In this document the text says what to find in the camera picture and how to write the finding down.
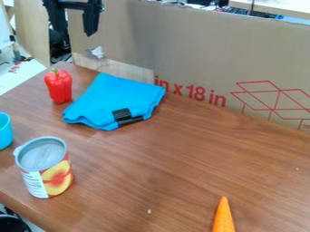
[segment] tin can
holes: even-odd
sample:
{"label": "tin can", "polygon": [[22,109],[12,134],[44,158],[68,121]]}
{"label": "tin can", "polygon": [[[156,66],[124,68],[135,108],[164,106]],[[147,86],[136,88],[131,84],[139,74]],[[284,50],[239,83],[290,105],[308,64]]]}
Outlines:
{"label": "tin can", "polygon": [[59,138],[30,140],[16,148],[14,155],[28,191],[37,198],[60,195],[73,182],[67,145]]}

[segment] black clip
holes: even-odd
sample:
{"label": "black clip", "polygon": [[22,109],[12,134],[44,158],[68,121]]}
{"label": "black clip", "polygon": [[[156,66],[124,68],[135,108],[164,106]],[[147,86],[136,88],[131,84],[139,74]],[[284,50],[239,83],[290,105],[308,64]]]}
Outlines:
{"label": "black clip", "polygon": [[127,124],[127,123],[133,123],[136,121],[142,121],[142,116],[133,117],[131,116],[131,112],[128,108],[124,108],[121,110],[113,111],[112,112],[114,119],[119,123],[119,126]]}

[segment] peach image on label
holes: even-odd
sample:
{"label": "peach image on label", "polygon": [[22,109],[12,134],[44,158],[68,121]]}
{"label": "peach image on label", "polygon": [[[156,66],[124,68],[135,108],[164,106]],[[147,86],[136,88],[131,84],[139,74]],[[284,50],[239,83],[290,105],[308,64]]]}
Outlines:
{"label": "peach image on label", "polygon": [[63,160],[46,170],[41,176],[48,195],[63,193],[73,180],[70,163],[67,160]]}

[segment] can label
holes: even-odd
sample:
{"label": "can label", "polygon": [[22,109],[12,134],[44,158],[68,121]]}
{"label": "can label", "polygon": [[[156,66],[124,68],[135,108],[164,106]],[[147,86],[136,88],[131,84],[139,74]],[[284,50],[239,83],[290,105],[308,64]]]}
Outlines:
{"label": "can label", "polygon": [[56,165],[40,171],[20,169],[28,191],[37,198],[52,198],[62,194],[73,182],[68,153]]}

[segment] blue cup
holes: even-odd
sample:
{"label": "blue cup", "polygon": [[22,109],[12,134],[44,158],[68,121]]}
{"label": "blue cup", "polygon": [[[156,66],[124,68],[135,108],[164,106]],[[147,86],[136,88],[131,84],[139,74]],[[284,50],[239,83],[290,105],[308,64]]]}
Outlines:
{"label": "blue cup", "polygon": [[13,139],[10,116],[0,112],[0,150],[11,144]]}

